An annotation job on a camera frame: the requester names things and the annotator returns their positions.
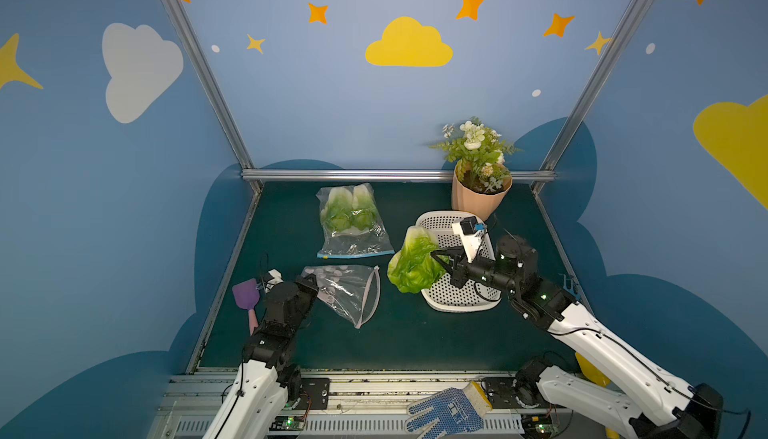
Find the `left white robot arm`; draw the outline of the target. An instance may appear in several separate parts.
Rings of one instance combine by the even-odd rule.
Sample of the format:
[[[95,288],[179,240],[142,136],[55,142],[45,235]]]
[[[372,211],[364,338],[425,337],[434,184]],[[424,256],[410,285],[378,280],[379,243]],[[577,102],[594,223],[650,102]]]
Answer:
[[[296,334],[319,292],[316,276],[271,288],[262,320],[245,343],[238,371],[205,433],[207,438],[264,438],[284,407],[300,395],[292,360]]]

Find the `pink-zip dotted zip-top bag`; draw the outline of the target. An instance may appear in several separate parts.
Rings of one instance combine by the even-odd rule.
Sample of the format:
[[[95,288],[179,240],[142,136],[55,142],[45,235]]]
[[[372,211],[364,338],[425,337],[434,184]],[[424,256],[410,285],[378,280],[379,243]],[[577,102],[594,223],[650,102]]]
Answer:
[[[315,276],[318,298],[356,329],[375,314],[381,297],[378,266],[308,266],[302,276],[308,275]]]

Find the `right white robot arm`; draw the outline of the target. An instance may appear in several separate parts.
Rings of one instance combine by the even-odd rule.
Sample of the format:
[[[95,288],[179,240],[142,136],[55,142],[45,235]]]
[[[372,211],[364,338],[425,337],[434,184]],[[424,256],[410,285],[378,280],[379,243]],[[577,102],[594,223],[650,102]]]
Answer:
[[[463,247],[432,258],[456,287],[473,281],[507,295],[523,318],[583,356],[616,385],[609,390],[545,360],[531,360],[515,379],[524,398],[571,409],[624,438],[715,438],[727,414],[722,395],[690,385],[646,358],[601,324],[562,286],[538,273],[538,252],[519,236],[498,241],[492,258]]]

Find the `green chinese cabbage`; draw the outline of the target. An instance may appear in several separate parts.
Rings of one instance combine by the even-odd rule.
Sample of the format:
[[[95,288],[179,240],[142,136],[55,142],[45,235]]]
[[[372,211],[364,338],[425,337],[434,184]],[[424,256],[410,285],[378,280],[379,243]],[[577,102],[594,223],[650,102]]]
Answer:
[[[389,281],[401,293],[416,294],[431,288],[446,273],[431,255],[439,249],[438,238],[432,231],[410,226],[402,248],[388,264]]]

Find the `blue-zip bag with cabbages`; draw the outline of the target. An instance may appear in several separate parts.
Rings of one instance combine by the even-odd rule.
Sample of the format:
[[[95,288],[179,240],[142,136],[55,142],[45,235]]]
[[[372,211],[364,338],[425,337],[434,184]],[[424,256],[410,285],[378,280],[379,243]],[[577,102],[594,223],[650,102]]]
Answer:
[[[354,259],[394,253],[370,183],[323,187],[316,194],[324,244],[322,259]]]

